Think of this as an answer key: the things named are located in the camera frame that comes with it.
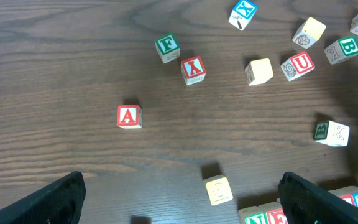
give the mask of dark wood grain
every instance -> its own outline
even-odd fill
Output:
[[[78,170],[82,223],[237,223],[237,209],[274,201],[285,171],[345,187],[358,173],[358,56],[330,65],[323,48],[351,35],[351,1],[257,0],[240,32],[236,1],[0,0],[0,208]],[[308,49],[316,69],[288,82],[280,62],[309,16],[327,25]],[[173,32],[205,81],[186,86],[154,39]],[[269,58],[274,78],[248,86],[244,67]],[[138,100],[144,128],[116,125]],[[346,148],[312,140],[315,122],[351,127]],[[219,164],[234,200],[209,204],[202,168]]]

